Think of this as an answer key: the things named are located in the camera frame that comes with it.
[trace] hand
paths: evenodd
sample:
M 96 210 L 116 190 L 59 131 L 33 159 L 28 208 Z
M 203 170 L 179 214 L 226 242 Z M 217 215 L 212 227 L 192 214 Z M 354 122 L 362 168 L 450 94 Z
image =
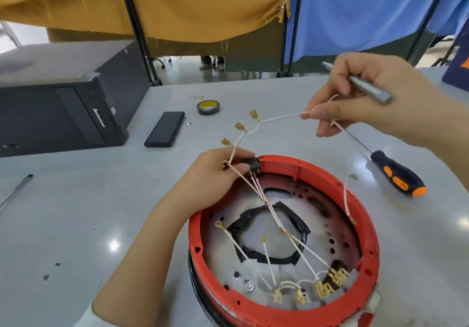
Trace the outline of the hand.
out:
M 347 80 L 349 74 L 363 79 L 394 96 L 381 105 L 360 92 Z M 328 102 L 334 95 L 338 100 Z M 367 123 L 377 130 L 416 146 L 448 131 L 455 101 L 439 93 L 430 80 L 409 63 L 396 56 L 369 53 L 339 55 L 329 81 L 310 100 L 302 118 L 320 120 L 316 136 L 330 137 L 340 132 L 331 126 L 337 119 L 347 127 Z
M 234 170 L 225 165 L 232 152 L 233 147 L 203 152 L 167 194 L 178 202 L 183 201 L 180 205 L 186 210 L 187 217 L 217 203 L 239 177 Z M 237 147 L 233 163 L 254 156 L 254 153 Z M 249 170 L 249 164 L 239 163 L 233 166 L 241 174 Z

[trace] black rectangular device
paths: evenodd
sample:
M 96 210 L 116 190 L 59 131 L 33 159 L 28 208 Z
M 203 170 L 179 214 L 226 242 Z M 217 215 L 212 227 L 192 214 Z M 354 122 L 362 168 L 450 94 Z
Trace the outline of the black rectangular device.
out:
M 173 146 L 184 116 L 185 113 L 182 111 L 164 112 L 145 141 L 145 147 L 168 148 Z
M 0 157 L 121 146 L 149 89 L 133 41 L 35 44 L 0 55 Z

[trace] table surface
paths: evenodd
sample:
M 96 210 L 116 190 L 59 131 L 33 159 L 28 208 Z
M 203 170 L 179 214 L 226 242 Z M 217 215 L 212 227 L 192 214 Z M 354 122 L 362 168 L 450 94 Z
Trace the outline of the table surface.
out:
M 441 83 L 446 68 L 423 72 L 461 102 L 469 93 Z M 79 320 L 108 280 L 155 203 L 197 155 L 235 141 L 237 121 L 255 122 L 301 112 L 327 76 L 235 81 L 151 88 L 129 125 L 124 146 L 0 159 L 0 198 L 26 175 L 33 180 L 0 214 L 0 319 L 9 327 L 63 327 Z M 220 113 L 197 114 L 201 99 Z M 185 111 L 172 148 L 144 141 L 163 111 Z M 409 199 L 392 188 L 346 134 L 314 136 L 316 121 L 286 118 L 261 125 L 243 147 L 316 164 L 361 200 L 381 249 L 374 326 L 467 326 L 469 321 L 469 194 L 430 151 L 357 124 L 372 148 L 412 168 L 429 193 Z M 192 291 L 187 269 L 187 225 L 176 241 L 160 308 L 159 326 L 209 324 Z

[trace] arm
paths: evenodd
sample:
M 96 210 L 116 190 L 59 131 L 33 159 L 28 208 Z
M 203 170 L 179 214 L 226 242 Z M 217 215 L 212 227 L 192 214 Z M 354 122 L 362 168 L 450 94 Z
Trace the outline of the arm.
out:
M 233 147 L 202 153 L 153 208 L 122 262 L 93 301 L 93 312 L 121 327 L 154 327 L 174 242 L 186 220 L 218 202 L 238 175 L 224 170 Z M 236 149 L 236 158 L 254 153 Z M 234 165 L 240 173 L 248 164 Z
M 359 74 L 394 96 L 380 105 L 347 80 Z M 328 102 L 332 96 L 339 100 Z M 440 93 L 429 79 L 395 56 L 348 53 L 337 57 L 329 81 L 310 100 L 302 118 L 320 120 L 316 135 L 340 132 L 331 127 L 337 119 L 343 127 L 364 122 L 413 146 L 435 153 L 469 190 L 469 108 Z

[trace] electrical tape roll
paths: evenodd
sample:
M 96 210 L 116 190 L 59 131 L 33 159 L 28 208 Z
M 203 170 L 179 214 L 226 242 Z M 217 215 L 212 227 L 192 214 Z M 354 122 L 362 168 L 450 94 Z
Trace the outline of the electrical tape roll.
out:
M 205 100 L 197 104 L 197 112 L 201 115 L 214 115 L 220 111 L 220 103 L 215 100 Z

